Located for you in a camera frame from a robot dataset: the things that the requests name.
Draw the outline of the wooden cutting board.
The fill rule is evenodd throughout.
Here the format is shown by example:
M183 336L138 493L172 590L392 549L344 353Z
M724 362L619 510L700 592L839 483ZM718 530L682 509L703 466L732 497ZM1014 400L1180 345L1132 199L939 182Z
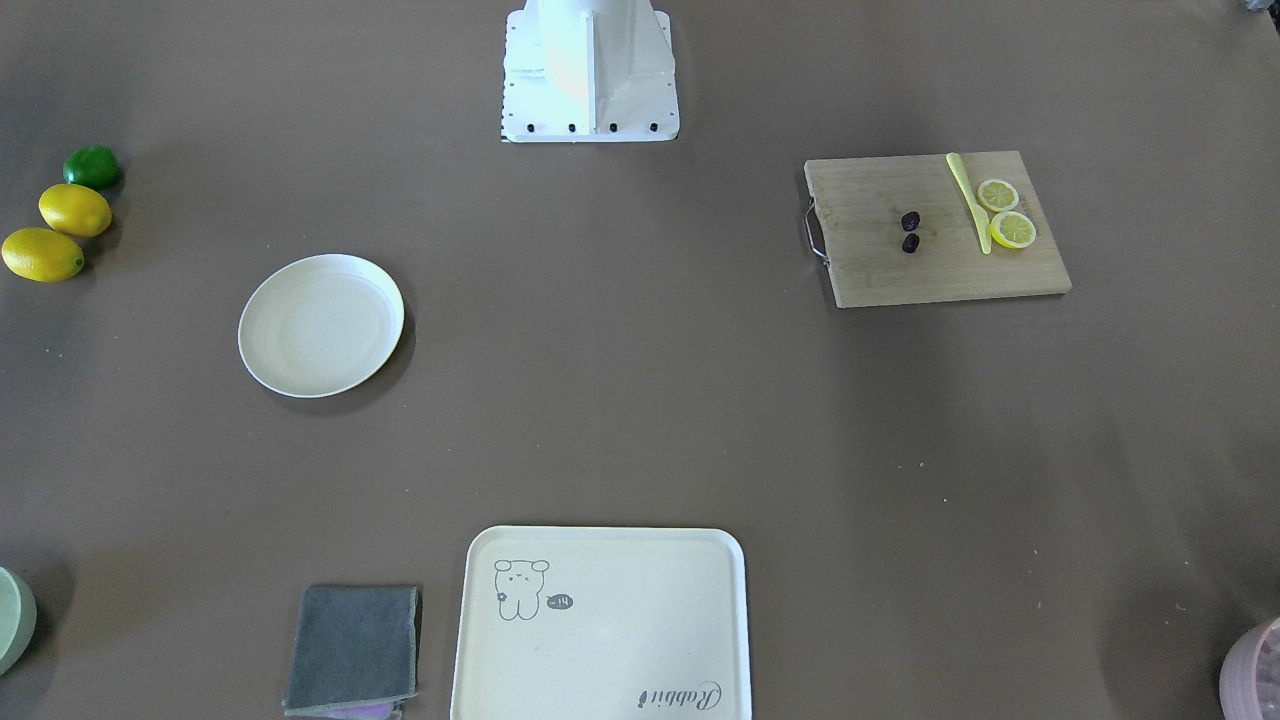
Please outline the wooden cutting board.
M1073 282L1019 151L963 152L970 182L1009 181L1018 211L1036 224L1028 249L992 243L984 255L972 217L941 154L812 159L803 167L805 223L837 307L1057 295ZM900 219L919 211L915 254L905 254Z

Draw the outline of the lower lemon slice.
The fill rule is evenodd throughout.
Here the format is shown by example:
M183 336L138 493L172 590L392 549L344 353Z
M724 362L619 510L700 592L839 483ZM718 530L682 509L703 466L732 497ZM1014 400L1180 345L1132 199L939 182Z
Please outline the lower lemon slice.
M1038 237L1032 219L1020 211L1000 211L991 218L988 225L991 238L1006 249L1027 249Z

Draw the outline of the yellow plastic knife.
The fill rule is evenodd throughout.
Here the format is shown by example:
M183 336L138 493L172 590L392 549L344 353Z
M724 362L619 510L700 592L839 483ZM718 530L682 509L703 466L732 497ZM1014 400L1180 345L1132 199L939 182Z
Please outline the yellow plastic knife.
M950 173L956 186L959 187L964 197L966 209L972 217L972 222L975 228L975 234L980 246L980 251L984 255L991 255L992 237L989 233L989 214L977 200L974 186L970 182L966 165L959 152L947 152L945 155L945 161L950 169Z

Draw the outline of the upper lemon slice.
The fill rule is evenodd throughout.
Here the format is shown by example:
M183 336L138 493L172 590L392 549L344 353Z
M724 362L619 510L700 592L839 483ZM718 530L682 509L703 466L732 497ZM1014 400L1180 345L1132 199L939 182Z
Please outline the upper lemon slice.
M1021 200L1018 190L1006 179L983 179L975 190L975 200L987 211L998 214L1002 211L1015 211Z

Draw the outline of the green lime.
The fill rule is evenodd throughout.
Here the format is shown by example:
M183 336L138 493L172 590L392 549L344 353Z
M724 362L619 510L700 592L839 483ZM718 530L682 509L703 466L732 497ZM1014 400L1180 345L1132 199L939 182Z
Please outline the green lime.
M73 151L63 163L63 178L69 184L91 190L113 187L122 176L115 152L105 145L86 145Z

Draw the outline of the lemon slice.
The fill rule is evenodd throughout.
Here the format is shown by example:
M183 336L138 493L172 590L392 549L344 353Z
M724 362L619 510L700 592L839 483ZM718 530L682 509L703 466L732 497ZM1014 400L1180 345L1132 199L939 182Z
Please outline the lemon slice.
M991 218L988 225L991 238L1006 249L1027 249L1038 237L1032 219L1020 211L1000 211Z
M987 211L998 214L1002 211L1015 211L1021 200L1018 190L1006 179L983 179L975 190L975 200Z

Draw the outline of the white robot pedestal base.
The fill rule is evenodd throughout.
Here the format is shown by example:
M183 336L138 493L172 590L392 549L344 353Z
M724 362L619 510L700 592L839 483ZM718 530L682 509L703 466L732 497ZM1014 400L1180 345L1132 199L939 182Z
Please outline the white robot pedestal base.
M649 1L527 1L506 18L503 70L508 143L678 136L671 19Z

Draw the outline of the mint green bowl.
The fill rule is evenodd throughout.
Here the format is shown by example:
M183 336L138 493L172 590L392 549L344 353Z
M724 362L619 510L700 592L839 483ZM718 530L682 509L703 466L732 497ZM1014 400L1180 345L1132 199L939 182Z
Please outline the mint green bowl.
M29 584L1 568L1 674L8 673L27 651L37 620L37 605Z

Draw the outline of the cream rabbit tray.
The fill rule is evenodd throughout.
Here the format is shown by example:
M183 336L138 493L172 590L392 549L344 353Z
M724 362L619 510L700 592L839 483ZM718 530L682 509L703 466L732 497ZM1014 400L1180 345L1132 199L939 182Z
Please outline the cream rabbit tray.
M740 543L719 529L485 529L466 556L451 716L750 719Z

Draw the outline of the grey folded cloth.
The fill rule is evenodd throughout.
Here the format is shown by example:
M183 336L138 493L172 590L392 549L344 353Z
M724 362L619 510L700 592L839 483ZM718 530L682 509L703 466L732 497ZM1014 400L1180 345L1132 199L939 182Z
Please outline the grey folded cloth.
M312 585L300 601L287 717L401 719L417 694L419 589Z

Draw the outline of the cream round plate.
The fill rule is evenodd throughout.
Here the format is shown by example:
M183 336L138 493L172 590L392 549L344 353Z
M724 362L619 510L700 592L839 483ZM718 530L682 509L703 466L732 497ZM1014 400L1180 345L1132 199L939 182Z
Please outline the cream round plate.
M278 395L324 398L375 375L404 318L401 288L378 264L338 252L302 258L250 295L237 328L239 359Z

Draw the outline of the pink bowl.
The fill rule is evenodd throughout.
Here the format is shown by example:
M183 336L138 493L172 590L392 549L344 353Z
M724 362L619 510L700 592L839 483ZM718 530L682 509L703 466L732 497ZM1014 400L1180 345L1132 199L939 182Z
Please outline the pink bowl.
M1279 619L1248 630L1228 652L1219 675L1225 719L1279 719Z

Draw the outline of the yellow lemon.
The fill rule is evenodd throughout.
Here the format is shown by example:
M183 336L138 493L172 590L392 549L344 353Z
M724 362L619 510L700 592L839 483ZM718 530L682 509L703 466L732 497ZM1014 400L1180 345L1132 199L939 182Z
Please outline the yellow lemon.
M97 237L113 223L109 201L82 184L50 186L38 197L38 211L50 228L77 238Z
M3 241L3 260L18 277L59 282L84 269L82 247L68 234L45 228L22 228Z

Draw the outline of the yellow lemon middle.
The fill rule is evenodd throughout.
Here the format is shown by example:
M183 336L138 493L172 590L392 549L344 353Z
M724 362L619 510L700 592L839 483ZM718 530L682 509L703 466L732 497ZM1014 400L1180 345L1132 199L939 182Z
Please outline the yellow lemon middle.
M50 228L77 238L97 237L113 223L109 201L82 184L50 186L38 197L38 211Z

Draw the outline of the yellow lemon outer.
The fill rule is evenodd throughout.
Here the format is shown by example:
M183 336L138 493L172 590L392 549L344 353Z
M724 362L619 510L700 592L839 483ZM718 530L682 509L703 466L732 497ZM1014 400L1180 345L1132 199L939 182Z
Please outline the yellow lemon outer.
M45 228L22 228L3 241L3 260L18 277L59 282L84 269L82 247L68 234Z

